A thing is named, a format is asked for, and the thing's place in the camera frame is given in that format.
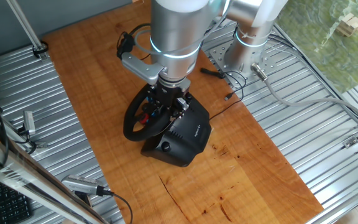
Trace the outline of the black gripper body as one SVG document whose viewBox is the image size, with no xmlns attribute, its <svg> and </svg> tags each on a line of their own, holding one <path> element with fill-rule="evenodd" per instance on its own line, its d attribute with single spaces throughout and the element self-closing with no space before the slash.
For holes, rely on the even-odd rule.
<svg viewBox="0 0 358 224">
<path fill-rule="evenodd" d="M 171 105 L 177 98 L 183 98 L 187 92 L 187 89 L 180 87 L 169 88 L 161 83 L 157 83 L 152 90 L 154 97 L 163 105 Z"/>
</svg>

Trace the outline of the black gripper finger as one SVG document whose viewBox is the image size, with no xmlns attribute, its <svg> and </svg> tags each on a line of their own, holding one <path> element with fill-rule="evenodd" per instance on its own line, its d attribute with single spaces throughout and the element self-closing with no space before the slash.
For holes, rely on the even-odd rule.
<svg viewBox="0 0 358 224">
<path fill-rule="evenodd" d="M 184 96 L 174 98 L 171 106 L 169 107 L 170 121 L 174 122 L 178 119 L 182 119 L 189 107 L 190 101 L 186 100 Z"/>
<path fill-rule="evenodd" d="M 161 102 L 157 99 L 149 97 L 149 116 L 151 118 L 158 118 L 163 114 L 163 112 L 163 104 L 161 104 Z"/>
</svg>

